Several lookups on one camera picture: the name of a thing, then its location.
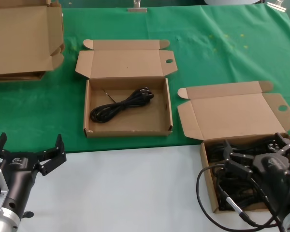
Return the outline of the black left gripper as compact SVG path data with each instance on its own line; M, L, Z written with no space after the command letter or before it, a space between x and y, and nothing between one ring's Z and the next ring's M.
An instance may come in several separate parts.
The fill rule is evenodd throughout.
M64 142L58 134L55 147L38 152L5 151L6 133L0 135L0 158L8 194L3 207L22 218L38 171L46 176L67 161Z

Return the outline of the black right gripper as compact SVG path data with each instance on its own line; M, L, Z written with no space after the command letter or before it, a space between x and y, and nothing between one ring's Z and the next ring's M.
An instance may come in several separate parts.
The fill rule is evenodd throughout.
M230 143L223 145L224 168L241 179L253 179L267 196L270 205L276 211L285 205L281 213L290 213L290 139L280 133L275 134L275 153L253 155L236 153Z

